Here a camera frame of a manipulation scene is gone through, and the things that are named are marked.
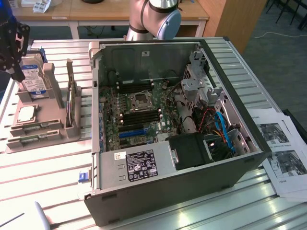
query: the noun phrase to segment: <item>slatted aluminum table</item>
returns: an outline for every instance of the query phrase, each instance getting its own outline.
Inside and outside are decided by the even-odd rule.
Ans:
[[[92,162],[90,41],[34,41],[32,44],[32,48],[42,46],[45,49],[48,61],[56,66],[60,87],[65,87],[68,81],[66,60],[73,59],[74,76],[82,87],[82,138],[78,142],[5,154],[18,101],[17,84],[9,83],[0,106],[0,223],[30,200],[36,200],[51,227],[58,230],[307,228],[307,204],[278,197],[262,166],[247,172],[232,188],[97,227],[79,199],[82,197],[80,191],[89,185],[77,183],[79,171],[90,167]],[[206,38],[206,41],[247,108],[273,107],[280,111],[231,42],[221,37]],[[219,85],[213,71],[211,75]]]

